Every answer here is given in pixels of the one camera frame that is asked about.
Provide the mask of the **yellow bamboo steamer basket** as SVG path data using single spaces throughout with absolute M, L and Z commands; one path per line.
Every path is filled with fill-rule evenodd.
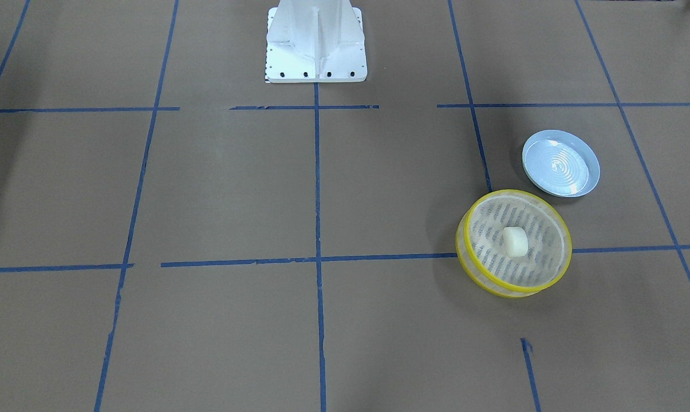
M 455 247 L 470 279 L 503 298 L 528 297 L 556 284 L 573 252 L 556 209 L 514 189 L 479 198 L 458 224 Z

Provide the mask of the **brown paper table cover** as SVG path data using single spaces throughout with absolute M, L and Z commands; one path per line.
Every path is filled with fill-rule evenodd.
M 690 411 L 690 1 L 354 1 L 365 81 L 267 84 L 277 4 L 0 1 L 0 411 Z M 505 189 L 524 298 L 456 253 Z

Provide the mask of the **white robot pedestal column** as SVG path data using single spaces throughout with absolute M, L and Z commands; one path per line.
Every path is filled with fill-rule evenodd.
M 269 8 L 266 82 L 345 83 L 367 77 L 360 8 L 350 1 L 280 1 Z

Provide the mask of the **light blue plate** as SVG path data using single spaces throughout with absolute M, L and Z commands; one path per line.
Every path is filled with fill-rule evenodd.
M 529 180 L 549 195 L 572 198 L 588 195 L 601 177 L 594 151 L 564 130 L 534 133 L 523 144 L 521 164 Z

